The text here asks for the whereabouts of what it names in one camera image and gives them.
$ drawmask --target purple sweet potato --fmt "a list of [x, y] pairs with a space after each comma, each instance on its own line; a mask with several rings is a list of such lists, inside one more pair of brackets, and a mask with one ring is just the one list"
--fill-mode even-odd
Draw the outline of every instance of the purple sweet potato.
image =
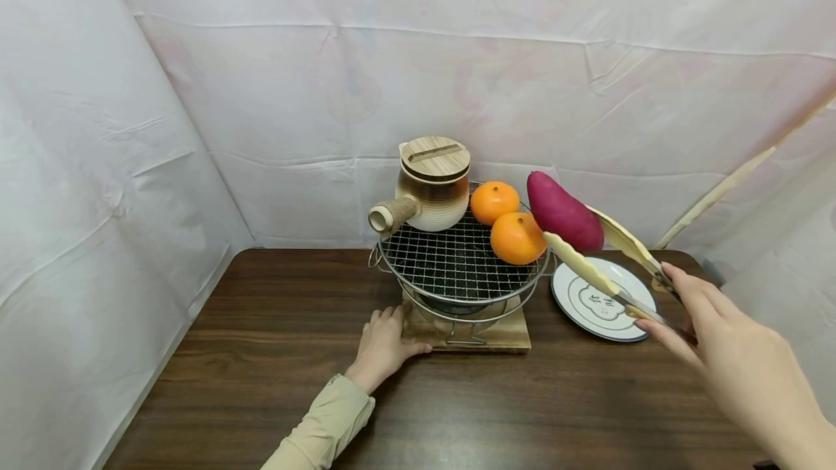
[[540, 229], [555, 233], [578, 252], [601, 250], [604, 229], [592, 211], [540, 171], [528, 175], [528, 202]]

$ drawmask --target sleeve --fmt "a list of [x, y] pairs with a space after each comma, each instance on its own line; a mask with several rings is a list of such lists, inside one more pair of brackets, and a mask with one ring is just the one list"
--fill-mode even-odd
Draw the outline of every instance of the sleeve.
[[345, 376], [332, 377], [262, 470], [330, 469], [373, 410], [373, 397]]

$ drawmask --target metal grill rack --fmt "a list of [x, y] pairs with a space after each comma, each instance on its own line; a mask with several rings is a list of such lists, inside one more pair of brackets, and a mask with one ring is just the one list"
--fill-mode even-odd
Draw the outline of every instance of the metal grill rack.
[[[471, 191], [478, 185], [471, 182]], [[490, 228], [477, 222], [468, 208], [461, 221], [442, 232], [427, 233], [403, 225], [391, 238], [380, 240], [369, 257], [369, 266], [383, 260], [401, 284], [416, 290], [424, 300], [489, 305], [533, 290], [549, 256], [546, 250], [529, 265], [505, 263], [491, 250]]]

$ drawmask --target table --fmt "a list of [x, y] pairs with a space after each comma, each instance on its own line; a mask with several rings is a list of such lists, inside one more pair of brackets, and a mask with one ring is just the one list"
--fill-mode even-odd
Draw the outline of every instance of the table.
[[[659, 260], [705, 277], [683, 252]], [[238, 255], [106, 469], [258, 469], [331, 375], [363, 323], [397, 304], [368, 251]], [[620, 252], [645, 282], [647, 274]], [[660, 311], [681, 312], [670, 296]], [[549, 280], [524, 307], [527, 355], [435, 353], [375, 393], [373, 419], [336, 469], [749, 469], [763, 454], [653, 339], [616, 344], [578, 328]]]

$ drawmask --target white plate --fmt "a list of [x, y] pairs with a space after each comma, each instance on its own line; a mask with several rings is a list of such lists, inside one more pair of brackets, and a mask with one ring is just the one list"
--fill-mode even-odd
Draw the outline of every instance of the white plate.
[[[626, 268], [600, 257], [587, 257], [587, 261], [633, 298], [656, 310], [650, 290]], [[647, 337], [634, 325], [636, 320], [627, 316], [623, 305], [595, 289], [566, 263], [560, 263], [552, 276], [552, 294], [570, 320], [595, 336], [613, 342], [640, 342]]]

